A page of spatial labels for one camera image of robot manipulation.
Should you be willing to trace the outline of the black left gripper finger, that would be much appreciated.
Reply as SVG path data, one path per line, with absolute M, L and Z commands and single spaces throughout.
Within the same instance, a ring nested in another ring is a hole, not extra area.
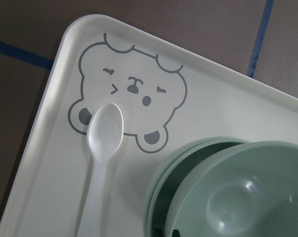
M 172 237 L 181 237 L 180 231 L 179 230 L 173 230 L 172 231 Z

